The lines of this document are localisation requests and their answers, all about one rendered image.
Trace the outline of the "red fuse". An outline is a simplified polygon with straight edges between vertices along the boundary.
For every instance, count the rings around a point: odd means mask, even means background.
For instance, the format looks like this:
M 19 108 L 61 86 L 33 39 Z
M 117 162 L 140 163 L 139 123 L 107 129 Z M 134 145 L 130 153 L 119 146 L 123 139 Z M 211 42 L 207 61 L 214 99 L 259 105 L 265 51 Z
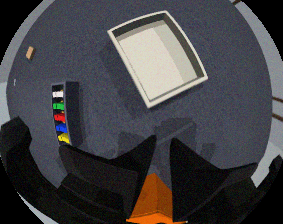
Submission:
M 63 120 L 65 121 L 65 113 L 61 112 L 59 115 L 55 115 L 55 120 Z

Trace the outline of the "yellow fuse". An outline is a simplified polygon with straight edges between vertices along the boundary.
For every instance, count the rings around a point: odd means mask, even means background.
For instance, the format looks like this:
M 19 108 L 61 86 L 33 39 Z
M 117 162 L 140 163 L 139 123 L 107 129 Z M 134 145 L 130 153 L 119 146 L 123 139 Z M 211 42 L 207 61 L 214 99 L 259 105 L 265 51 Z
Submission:
M 63 135 L 59 136 L 59 141 L 65 141 L 65 143 L 69 143 L 68 133 L 63 133 Z

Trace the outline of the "blue fuse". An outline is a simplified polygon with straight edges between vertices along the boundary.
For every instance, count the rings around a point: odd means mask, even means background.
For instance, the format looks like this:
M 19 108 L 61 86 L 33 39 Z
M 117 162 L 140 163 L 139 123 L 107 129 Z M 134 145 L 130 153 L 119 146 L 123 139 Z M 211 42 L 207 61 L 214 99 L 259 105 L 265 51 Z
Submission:
M 64 133 L 68 133 L 68 132 L 66 132 L 66 124 L 63 123 L 63 124 L 57 125 L 56 131 L 59 131 L 59 132 L 61 131 L 61 132 L 64 132 Z

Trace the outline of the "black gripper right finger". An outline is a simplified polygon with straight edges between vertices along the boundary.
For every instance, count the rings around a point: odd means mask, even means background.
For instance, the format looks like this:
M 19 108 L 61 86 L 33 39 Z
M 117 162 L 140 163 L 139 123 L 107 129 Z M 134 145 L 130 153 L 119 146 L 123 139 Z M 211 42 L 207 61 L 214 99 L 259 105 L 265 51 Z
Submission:
M 170 176 L 172 176 L 173 221 L 188 221 L 227 185 L 237 184 L 253 176 L 258 164 L 250 163 L 230 169 L 219 169 L 204 157 L 194 153 L 188 145 L 172 137 L 170 141 Z

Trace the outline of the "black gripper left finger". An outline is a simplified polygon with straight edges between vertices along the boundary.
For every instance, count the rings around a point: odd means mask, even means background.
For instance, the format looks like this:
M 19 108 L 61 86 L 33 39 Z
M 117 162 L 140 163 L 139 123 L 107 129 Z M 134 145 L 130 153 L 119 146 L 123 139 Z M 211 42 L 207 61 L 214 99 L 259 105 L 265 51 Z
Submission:
M 114 157 L 113 160 L 94 156 L 92 153 L 81 151 L 68 144 L 59 147 L 59 155 L 66 172 L 102 189 L 112 190 L 124 196 L 122 210 L 128 213 L 126 220 L 129 220 L 140 198 L 145 177 L 148 175 L 156 137 L 157 135 L 148 137 L 144 143 L 138 144 L 132 151 Z

